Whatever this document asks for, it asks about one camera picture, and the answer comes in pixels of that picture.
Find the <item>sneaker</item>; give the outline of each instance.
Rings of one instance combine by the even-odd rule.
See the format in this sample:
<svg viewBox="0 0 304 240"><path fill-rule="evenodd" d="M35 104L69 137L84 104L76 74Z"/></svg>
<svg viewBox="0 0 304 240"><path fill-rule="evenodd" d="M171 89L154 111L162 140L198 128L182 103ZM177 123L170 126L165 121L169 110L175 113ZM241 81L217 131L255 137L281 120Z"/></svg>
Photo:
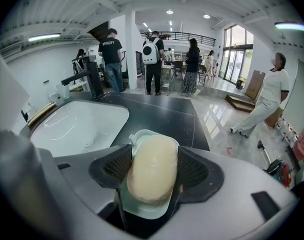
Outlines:
<svg viewBox="0 0 304 240"><path fill-rule="evenodd" d="M232 127L230 128L230 130L232 134L236 134L238 132L238 130L233 129Z"/></svg>
<svg viewBox="0 0 304 240"><path fill-rule="evenodd" d="M245 133L244 133L244 131L240 131L240 134L242 135L242 136L244 136L244 137L249 137L248 135L246 135Z"/></svg>
<svg viewBox="0 0 304 240"><path fill-rule="evenodd" d="M197 96L201 91L199 89L196 89L195 93L193 93L193 97Z"/></svg>

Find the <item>man in black t-shirt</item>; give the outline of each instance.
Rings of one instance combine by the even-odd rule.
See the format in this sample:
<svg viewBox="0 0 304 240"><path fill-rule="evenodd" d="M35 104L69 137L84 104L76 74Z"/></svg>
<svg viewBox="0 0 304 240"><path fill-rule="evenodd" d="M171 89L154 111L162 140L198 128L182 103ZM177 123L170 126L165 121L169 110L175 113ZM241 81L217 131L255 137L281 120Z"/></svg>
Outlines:
<svg viewBox="0 0 304 240"><path fill-rule="evenodd" d="M108 80L114 91L124 91L121 71L121 48L122 45L116 39L118 32L114 28L107 31L107 38L104 38L98 46L98 55L103 57Z"/></svg>
<svg viewBox="0 0 304 240"><path fill-rule="evenodd" d="M156 38L159 37L158 31L153 31L151 37L148 38L150 42L153 42ZM161 58L164 56L164 44L162 39L156 42L156 47L158 52L160 53L160 60L156 64L149 64L146 65L146 94L151 95L151 81L154 76L154 83L155 83L155 95L160 96L161 92L161 74L162 74L162 61Z"/></svg>

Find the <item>white sink basin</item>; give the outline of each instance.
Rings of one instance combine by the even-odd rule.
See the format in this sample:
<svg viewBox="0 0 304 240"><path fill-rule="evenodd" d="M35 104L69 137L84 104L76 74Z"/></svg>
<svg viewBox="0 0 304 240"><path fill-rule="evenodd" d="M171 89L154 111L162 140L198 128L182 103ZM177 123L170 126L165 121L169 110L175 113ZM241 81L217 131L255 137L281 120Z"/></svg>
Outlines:
<svg viewBox="0 0 304 240"><path fill-rule="evenodd" d="M101 150L111 146L128 118L124 107L71 101L44 120L30 139L53 157Z"/></svg>

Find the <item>railing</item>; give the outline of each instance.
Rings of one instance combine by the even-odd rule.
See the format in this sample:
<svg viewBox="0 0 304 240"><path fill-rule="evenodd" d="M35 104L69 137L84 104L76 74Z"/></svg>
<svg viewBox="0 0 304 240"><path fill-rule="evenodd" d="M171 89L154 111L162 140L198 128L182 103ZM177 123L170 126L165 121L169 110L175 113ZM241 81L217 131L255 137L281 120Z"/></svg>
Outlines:
<svg viewBox="0 0 304 240"><path fill-rule="evenodd" d="M144 40L151 36L150 32L143 32L141 36ZM177 40L177 41L189 41L190 39L196 39L198 44L208 45L214 47L216 40L211 37L207 37L204 35L191 34L191 33L182 33L182 32L167 32L167 31L159 31L159 38L163 40Z"/></svg>

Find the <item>black and red vacuum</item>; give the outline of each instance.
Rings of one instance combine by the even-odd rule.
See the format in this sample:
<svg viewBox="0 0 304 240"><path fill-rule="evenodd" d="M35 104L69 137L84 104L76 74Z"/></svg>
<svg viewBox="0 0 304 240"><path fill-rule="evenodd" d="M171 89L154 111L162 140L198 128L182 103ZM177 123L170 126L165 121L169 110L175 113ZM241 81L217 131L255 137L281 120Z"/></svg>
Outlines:
<svg viewBox="0 0 304 240"><path fill-rule="evenodd" d="M268 168L264 171L266 171L273 178L275 178L277 181L282 183L286 188L289 187L292 181L292 177L291 177L292 169L290 169L289 165L287 163L282 162L282 160L279 159L276 159L273 162L271 162L270 157L261 140L258 141L257 148L263 149L265 157L269 163Z"/></svg>

